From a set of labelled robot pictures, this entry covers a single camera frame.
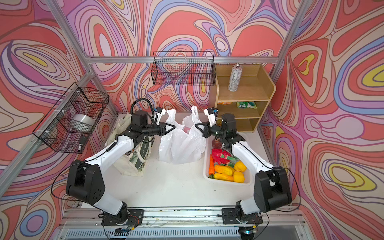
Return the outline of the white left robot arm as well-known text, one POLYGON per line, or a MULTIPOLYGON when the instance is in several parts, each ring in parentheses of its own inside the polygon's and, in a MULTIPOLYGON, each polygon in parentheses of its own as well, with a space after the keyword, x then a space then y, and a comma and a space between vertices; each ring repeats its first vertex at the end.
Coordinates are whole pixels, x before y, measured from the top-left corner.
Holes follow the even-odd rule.
POLYGON ((106 193, 103 175, 125 153, 135 149, 149 136, 164 136, 176 126, 158 124, 130 124, 117 135, 110 145, 84 161, 74 161, 69 169, 66 193, 114 217, 126 220, 129 216, 127 204, 106 193))

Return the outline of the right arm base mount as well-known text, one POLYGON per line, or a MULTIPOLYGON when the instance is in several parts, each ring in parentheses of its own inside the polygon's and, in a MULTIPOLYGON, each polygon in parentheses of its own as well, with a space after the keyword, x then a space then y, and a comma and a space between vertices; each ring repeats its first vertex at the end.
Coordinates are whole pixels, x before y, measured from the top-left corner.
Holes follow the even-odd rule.
POLYGON ((239 206, 235 206, 233 208, 222 208, 221 211, 222 213, 220 216, 225 225, 252 224, 258 226, 263 223, 261 214, 245 214, 239 206))

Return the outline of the cream canvas tote bag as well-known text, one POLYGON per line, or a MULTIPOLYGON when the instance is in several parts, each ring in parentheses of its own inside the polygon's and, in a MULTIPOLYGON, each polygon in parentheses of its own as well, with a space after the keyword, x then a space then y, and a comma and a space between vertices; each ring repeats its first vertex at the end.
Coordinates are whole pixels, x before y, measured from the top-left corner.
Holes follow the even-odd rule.
MULTIPOLYGON (((129 113, 119 114, 113 130, 105 142, 105 147, 115 140, 115 135, 121 134, 131 123, 129 113)), ((113 166, 122 174, 132 177, 142 177, 144 175, 147 161, 152 153, 154 140, 151 137, 145 137, 143 143, 122 155, 113 166)))

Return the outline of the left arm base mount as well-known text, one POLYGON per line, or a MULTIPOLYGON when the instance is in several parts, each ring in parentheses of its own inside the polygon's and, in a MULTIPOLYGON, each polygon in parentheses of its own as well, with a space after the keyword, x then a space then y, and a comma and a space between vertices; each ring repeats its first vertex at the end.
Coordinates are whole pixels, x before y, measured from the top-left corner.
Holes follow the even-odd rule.
POLYGON ((122 210, 117 215, 103 213, 102 226, 128 226, 137 227, 142 224, 143 209, 122 210))

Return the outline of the white plastic grocery bag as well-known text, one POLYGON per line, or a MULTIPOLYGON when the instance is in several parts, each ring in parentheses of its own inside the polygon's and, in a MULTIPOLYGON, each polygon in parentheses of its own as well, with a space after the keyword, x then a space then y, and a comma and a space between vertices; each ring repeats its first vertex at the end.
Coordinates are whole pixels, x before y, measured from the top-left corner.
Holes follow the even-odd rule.
POLYGON ((197 106, 191 107, 191 114, 180 124, 176 121, 176 110, 167 110, 166 114, 166 123, 175 125, 176 128, 161 137, 158 160, 173 165, 199 161, 206 148, 206 138, 195 127, 195 124, 202 122, 197 106))

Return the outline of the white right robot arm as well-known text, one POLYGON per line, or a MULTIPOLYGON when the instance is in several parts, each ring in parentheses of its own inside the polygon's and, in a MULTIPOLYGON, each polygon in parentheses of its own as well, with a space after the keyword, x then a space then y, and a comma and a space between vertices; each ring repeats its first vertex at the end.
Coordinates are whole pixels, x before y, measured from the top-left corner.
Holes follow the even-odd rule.
POLYGON ((247 170, 255 176, 253 196, 239 201, 241 212, 245 215, 267 213, 292 203, 292 193, 287 172, 282 167, 274 167, 261 158, 238 134, 209 122, 195 124, 203 137, 217 137, 224 147, 240 159, 247 170))

